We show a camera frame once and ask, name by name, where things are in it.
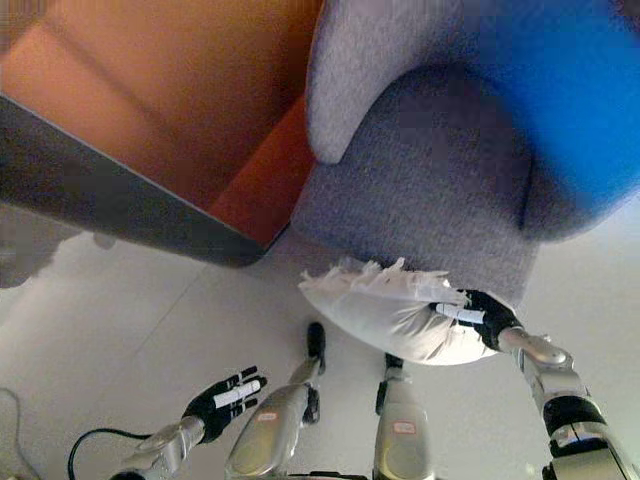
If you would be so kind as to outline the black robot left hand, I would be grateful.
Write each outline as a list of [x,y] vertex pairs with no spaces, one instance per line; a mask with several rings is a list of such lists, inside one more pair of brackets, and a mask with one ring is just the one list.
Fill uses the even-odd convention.
[[232,420],[258,404],[256,395],[266,385],[267,378],[258,374],[258,368],[249,367],[198,394],[188,404],[183,416],[194,417],[203,424],[200,444],[211,443]]

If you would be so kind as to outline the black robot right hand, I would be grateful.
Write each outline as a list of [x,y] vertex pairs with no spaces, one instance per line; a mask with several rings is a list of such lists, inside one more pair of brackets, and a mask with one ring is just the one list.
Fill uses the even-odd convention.
[[504,330],[522,329],[514,310],[489,293],[467,290],[466,297],[464,307],[448,303],[435,303],[432,307],[462,326],[471,327],[484,345],[494,351],[500,351],[499,336]]

